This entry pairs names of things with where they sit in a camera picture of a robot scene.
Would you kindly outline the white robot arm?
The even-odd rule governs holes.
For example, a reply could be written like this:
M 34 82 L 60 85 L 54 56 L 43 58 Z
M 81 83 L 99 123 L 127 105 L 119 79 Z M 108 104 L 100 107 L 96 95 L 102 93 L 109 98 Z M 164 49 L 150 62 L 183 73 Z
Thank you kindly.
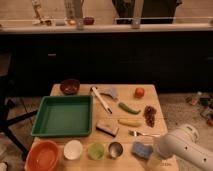
M 197 144 L 199 133 L 190 124 L 183 124 L 168 133 L 153 139 L 150 164 L 178 156 L 203 171 L 213 171 L 213 152 Z

